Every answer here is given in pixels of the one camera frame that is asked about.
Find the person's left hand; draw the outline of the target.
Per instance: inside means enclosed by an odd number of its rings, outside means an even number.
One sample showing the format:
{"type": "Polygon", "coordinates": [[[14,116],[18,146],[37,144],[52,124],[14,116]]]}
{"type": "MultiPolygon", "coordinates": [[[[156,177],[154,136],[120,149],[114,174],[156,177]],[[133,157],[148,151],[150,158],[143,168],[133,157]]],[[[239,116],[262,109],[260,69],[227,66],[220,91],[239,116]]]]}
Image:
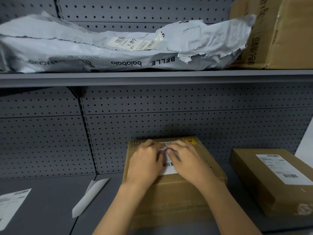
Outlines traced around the person's left hand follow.
{"type": "Polygon", "coordinates": [[[147,190],[159,176],[163,162],[152,156],[144,155],[144,143],[141,143],[129,160],[126,182],[147,190]]]}

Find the white panel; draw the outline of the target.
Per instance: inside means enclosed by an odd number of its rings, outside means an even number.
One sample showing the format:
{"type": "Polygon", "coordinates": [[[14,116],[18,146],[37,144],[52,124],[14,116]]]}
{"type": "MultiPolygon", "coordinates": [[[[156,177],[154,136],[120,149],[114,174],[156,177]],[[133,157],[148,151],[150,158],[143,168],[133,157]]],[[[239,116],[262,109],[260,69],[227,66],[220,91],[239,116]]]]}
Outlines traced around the white panel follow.
{"type": "Polygon", "coordinates": [[[313,117],[296,150],[295,156],[313,168],[313,117]]]}

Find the large grey plastic mailer bag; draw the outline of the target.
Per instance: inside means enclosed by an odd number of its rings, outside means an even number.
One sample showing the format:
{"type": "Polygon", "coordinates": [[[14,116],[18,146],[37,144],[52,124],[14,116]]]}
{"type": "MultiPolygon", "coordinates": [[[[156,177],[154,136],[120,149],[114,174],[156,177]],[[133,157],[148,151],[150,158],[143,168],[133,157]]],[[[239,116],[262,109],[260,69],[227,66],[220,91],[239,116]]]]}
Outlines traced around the large grey plastic mailer bag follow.
{"type": "Polygon", "coordinates": [[[188,63],[178,53],[159,51],[159,32],[93,32],[45,11],[0,25],[0,69],[4,72],[115,72],[161,69],[222,69],[240,52],[223,58],[196,55],[188,63]]]}

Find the brown cardboard box yellow sticker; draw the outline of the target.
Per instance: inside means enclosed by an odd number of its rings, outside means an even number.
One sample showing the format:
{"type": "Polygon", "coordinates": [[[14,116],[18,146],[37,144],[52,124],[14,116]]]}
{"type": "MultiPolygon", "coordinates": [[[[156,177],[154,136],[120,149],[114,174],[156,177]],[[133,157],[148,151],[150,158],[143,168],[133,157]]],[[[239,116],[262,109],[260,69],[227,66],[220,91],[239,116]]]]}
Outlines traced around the brown cardboard box yellow sticker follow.
{"type": "MultiPolygon", "coordinates": [[[[217,178],[225,185],[227,176],[196,136],[180,138],[159,138],[156,142],[170,144],[182,140],[194,145],[197,153],[212,169],[217,178]]],[[[146,140],[129,141],[122,182],[127,179],[129,160],[137,147],[146,140]]],[[[213,214],[199,190],[177,174],[161,175],[147,190],[131,222],[130,229],[165,226],[176,223],[206,221],[213,219],[213,214]]]]}

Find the person's left forearm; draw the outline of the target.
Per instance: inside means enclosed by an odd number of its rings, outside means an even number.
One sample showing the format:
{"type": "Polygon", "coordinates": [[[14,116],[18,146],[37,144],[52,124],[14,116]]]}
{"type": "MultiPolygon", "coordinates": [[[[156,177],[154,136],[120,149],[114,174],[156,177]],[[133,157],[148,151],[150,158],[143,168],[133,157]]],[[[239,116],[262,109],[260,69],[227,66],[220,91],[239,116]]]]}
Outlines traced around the person's left forearm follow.
{"type": "Polygon", "coordinates": [[[119,190],[92,235],[127,235],[132,218],[153,180],[127,180],[119,190]]]}

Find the large brown cardboard box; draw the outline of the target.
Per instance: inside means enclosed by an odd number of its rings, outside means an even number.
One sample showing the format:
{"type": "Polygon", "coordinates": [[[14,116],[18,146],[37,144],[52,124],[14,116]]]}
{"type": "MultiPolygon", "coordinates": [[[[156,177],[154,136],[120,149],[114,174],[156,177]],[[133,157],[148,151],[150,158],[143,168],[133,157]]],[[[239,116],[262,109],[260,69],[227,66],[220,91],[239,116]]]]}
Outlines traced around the large brown cardboard box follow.
{"type": "Polygon", "coordinates": [[[313,0],[236,0],[229,18],[249,14],[247,47],[229,68],[313,70],[313,0]]]}

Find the white printed label sheet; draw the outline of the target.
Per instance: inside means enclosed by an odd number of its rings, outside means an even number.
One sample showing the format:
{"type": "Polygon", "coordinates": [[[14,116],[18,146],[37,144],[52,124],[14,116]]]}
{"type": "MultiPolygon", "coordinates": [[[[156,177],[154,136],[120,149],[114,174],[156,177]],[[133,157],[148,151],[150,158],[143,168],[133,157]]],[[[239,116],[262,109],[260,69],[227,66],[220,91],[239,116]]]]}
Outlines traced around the white printed label sheet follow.
{"type": "Polygon", "coordinates": [[[3,231],[32,189],[0,196],[0,231],[3,231]]]}

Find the white shipping label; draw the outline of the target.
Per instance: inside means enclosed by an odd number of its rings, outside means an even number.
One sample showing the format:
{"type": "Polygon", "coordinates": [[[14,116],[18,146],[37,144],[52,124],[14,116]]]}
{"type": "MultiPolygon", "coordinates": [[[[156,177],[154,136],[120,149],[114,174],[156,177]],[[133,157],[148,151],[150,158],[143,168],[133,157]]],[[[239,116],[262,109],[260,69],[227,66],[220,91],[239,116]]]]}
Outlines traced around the white shipping label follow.
{"type": "Polygon", "coordinates": [[[160,172],[159,176],[168,175],[168,174],[177,174],[177,171],[175,170],[173,166],[173,162],[169,158],[167,154],[167,147],[163,147],[158,150],[157,156],[163,155],[163,169],[160,172]]]}

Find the person's right forearm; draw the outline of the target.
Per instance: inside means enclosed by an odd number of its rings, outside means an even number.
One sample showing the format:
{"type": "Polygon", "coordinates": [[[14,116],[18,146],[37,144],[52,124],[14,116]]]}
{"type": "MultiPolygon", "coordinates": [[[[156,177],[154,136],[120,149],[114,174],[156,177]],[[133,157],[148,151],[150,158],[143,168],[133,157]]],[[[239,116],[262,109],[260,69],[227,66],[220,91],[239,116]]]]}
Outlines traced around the person's right forearm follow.
{"type": "Polygon", "coordinates": [[[203,180],[195,187],[207,201],[221,235],[262,235],[223,182],[203,180]]]}

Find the flat cardboard box white label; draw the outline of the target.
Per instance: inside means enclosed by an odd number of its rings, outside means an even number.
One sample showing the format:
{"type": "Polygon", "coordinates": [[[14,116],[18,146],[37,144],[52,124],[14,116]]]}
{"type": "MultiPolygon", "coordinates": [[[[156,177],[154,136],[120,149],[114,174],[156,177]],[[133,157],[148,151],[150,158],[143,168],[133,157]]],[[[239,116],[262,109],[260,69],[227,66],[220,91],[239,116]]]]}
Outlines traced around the flat cardboard box white label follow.
{"type": "Polygon", "coordinates": [[[313,217],[313,168],[285,149],[232,149],[230,165],[268,217],[313,217]]]}

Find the grey metal shelf board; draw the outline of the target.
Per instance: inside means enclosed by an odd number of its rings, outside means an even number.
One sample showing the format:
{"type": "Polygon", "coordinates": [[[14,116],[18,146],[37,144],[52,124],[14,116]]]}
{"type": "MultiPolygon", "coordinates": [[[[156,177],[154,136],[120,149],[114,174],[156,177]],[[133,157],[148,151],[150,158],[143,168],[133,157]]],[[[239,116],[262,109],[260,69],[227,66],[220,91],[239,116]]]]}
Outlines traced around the grey metal shelf board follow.
{"type": "Polygon", "coordinates": [[[313,70],[0,74],[0,88],[313,82],[313,70]]]}
{"type": "MultiPolygon", "coordinates": [[[[229,164],[222,165],[227,186],[238,204],[264,234],[313,230],[312,217],[266,217],[229,164]]],[[[0,235],[89,235],[114,199],[123,173],[0,180],[0,195],[31,189],[0,235]],[[81,216],[72,209],[92,179],[110,178],[81,216]]]]}

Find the torn grey plastic mailer bag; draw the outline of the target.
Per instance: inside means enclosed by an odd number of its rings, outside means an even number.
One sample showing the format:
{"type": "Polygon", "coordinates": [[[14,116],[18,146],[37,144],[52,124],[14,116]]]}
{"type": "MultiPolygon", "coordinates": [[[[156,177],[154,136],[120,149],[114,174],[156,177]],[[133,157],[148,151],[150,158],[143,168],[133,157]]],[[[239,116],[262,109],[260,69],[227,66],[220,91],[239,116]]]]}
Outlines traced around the torn grey plastic mailer bag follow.
{"type": "Polygon", "coordinates": [[[176,52],[185,63],[196,55],[236,56],[246,48],[255,21],[256,15],[250,14],[211,25],[203,20],[171,23],[159,29],[164,38],[155,49],[176,52]]]}

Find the grey perforated back panel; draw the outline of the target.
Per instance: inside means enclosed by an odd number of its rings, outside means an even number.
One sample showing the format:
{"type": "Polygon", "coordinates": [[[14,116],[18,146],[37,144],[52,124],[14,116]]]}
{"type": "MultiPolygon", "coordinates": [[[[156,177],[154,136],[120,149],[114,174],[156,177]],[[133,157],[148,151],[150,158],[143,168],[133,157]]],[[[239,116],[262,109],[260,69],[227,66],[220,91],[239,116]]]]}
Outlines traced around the grey perforated back panel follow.
{"type": "Polygon", "coordinates": [[[119,173],[135,139],[197,136],[220,164],[233,148],[295,153],[313,82],[0,88],[0,180],[119,173]]]}

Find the person's right hand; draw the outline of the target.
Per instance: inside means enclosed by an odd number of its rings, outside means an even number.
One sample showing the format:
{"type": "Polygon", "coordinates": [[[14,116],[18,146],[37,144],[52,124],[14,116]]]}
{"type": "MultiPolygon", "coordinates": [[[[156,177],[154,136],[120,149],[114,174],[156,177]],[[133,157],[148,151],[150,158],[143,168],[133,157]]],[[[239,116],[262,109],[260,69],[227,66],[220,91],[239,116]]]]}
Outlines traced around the person's right hand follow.
{"type": "Polygon", "coordinates": [[[219,181],[192,144],[181,140],[177,141],[190,150],[190,156],[186,165],[174,166],[178,174],[193,184],[199,191],[210,188],[214,183],[219,181]]]}

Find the grey shelf bracket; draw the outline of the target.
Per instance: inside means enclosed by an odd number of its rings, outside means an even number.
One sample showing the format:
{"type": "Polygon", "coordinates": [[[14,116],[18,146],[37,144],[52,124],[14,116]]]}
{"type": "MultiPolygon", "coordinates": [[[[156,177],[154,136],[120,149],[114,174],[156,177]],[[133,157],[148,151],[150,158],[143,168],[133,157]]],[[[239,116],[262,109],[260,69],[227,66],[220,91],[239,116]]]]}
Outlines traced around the grey shelf bracket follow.
{"type": "Polygon", "coordinates": [[[85,86],[68,86],[67,87],[71,93],[74,95],[75,98],[80,99],[84,97],[86,87],[85,86]]]}

